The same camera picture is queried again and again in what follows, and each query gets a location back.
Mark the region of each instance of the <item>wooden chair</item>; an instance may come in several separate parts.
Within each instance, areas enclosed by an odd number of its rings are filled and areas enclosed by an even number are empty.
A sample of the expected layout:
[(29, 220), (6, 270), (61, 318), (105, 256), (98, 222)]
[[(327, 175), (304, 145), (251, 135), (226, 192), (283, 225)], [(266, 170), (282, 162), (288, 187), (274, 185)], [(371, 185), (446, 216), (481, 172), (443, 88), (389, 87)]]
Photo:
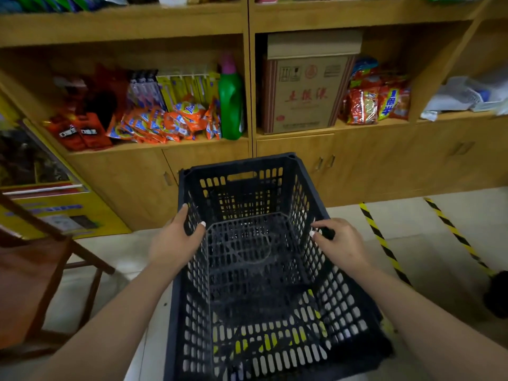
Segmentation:
[[(0, 361), (54, 353), (73, 335), (42, 329), (64, 270), (84, 266), (97, 268), (79, 322), (80, 329), (90, 319), (102, 272), (113, 274), (115, 269), (72, 237), (63, 235), (1, 193), (0, 206), (48, 235), (23, 240), (0, 230)], [(67, 263), (73, 253), (83, 261)]]

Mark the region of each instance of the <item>hand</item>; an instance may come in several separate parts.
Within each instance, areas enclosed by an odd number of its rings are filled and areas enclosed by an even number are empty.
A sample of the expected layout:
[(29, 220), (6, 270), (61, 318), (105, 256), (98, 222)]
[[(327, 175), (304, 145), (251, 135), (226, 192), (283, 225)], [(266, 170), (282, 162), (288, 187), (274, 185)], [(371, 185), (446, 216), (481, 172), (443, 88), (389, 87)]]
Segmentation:
[(335, 231), (333, 240), (326, 239), (320, 233), (311, 231), (310, 237), (337, 267), (347, 275), (354, 275), (363, 269), (370, 268), (365, 257), (365, 247), (362, 236), (351, 224), (340, 218), (319, 220), (311, 224), (312, 227), (327, 227)]
[(188, 206), (184, 204), (178, 214), (166, 224), (152, 240), (150, 262), (177, 266), (180, 271), (194, 256), (206, 233), (206, 223), (201, 222), (188, 236), (183, 229)]

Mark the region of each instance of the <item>cardboard box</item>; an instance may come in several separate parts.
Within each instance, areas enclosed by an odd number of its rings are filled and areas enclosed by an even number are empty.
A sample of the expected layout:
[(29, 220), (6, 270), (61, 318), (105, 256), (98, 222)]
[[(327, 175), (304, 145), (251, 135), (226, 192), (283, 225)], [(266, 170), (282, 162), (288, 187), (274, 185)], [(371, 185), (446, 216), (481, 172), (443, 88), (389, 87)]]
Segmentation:
[(361, 46), (359, 30), (269, 34), (263, 84), (265, 134), (333, 126)]

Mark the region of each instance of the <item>cabinet handle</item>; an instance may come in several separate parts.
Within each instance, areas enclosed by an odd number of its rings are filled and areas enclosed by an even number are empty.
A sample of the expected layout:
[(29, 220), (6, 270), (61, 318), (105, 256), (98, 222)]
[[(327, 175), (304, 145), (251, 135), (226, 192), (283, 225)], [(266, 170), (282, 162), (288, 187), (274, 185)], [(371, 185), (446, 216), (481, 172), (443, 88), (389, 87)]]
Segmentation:
[(171, 181), (171, 177), (169, 176), (169, 173), (166, 171), (164, 172), (164, 180), (166, 181), (166, 184), (168, 186), (172, 186), (173, 185), (173, 182)]
[(453, 156), (455, 155), (456, 153), (459, 152), (459, 150), (462, 148), (462, 146), (464, 145), (464, 143), (457, 143), (457, 145), (454, 147), (454, 149), (452, 150), (452, 152), (450, 152), (450, 156)]
[(476, 142), (467, 142), (464, 144), (464, 147), (460, 150), (457, 155), (465, 155), (469, 152), (471, 148), (475, 145)]
[(316, 167), (316, 171), (320, 170), (322, 164), (323, 164), (323, 158), (319, 157), (319, 163), (317, 164), (318, 166)]

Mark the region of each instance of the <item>chair seat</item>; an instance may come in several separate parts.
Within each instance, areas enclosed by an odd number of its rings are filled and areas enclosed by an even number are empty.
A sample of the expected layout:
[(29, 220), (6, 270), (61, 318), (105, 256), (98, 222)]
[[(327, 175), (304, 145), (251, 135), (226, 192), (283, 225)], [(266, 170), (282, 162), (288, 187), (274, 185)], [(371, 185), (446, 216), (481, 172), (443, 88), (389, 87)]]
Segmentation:
[(0, 349), (37, 333), (71, 256), (71, 239), (0, 248)]

